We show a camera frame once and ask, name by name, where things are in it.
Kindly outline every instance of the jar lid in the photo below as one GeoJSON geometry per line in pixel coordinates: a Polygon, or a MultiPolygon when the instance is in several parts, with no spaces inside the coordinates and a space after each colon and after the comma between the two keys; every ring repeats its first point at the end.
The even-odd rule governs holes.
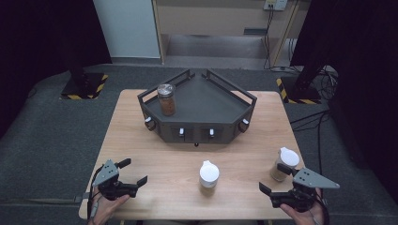
{"type": "Polygon", "coordinates": [[[161,98],[168,98],[173,95],[175,87],[169,83],[164,83],[158,86],[158,94],[161,98]]]}

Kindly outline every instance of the wall socket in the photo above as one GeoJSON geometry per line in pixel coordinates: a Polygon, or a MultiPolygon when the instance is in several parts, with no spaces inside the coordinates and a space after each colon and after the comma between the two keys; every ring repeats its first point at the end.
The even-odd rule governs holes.
{"type": "Polygon", "coordinates": [[[271,10],[270,6],[272,6],[275,11],[283,11],[286,8],[287,1],[288,0],[266,0],[264,10],[271,10]]]}

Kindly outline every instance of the gray rack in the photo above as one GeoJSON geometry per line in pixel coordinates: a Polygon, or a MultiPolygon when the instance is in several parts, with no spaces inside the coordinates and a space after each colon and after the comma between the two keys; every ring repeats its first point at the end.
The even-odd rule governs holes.
{"type": "Polygon", "coordinates": [[[243,90],[224,77],[207,69],[196,77],[189,69],[170,80],[176,86],[176,113],[161,113],[158,96],[153,96],[158,86],[138,95],[145,125],[155,131],[167,143],[230,143],[249,128],[257,97],[243,90]],[[237,91],[247,100],[237,96],[237,91]]]}

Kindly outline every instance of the human hand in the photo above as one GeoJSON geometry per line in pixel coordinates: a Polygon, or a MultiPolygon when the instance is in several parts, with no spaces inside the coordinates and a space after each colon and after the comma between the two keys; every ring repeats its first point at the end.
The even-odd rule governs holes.
{"type": "Polygon", "coordinates": [[[97,212],[95,213],[95,216],[89,218],[88,220],[89,225],[105,224],[106,221],[108,221],[108,219],[111,218],[111,216],[114,214],[115,210],[130,198],[130,195],[123,195],[122,197],[114,201],[109,201],[99,193],[100,191],[98,190],[97,187],[94,187],[93,192],[98,193],[95,194],[92,200],[93,201],[92,211],[94,210],[94,207],[97,206],[97,212]]]}
{"type": "MultiPolygon", "coordinates": [[[[320,195],[320,189],[317,188],[316,192],[320,195]]],[[[297,225],[322,225],[324,224],[324,215],[322,206],[315,202],[313,207],[307,212],[299,213],[294,208],[287,204],[281,204],[280,208],[293,220],[297,225]]]]}

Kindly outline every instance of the warning stripe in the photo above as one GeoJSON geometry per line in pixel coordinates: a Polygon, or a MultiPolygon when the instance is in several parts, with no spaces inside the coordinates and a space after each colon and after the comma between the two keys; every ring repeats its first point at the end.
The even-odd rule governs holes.
{"type": "Polygon", "coordinates": [[[284,103],[292,103],[292,104],[321,104],[322,102],[320,100],[316,99],[290,99],[289,96],[286,93],[286,90],[284,89],[282,80],[278,78],[276,80],[276,83],[278,84],[279,91],[281,92],[281,97],[284,103]]]}
{"type": "Polygon", "coordinates": [[[62,99],[72,99],[72,100],[80,100],[80,99],[95,99],[100,95],[100,91],[102,91],[103,86],[108,79],[108,75],[104,74],[102,76],[102,79],[99,83],[99,86],[97,87],[97,92],[94,95],[61,95],[62,99]]]}

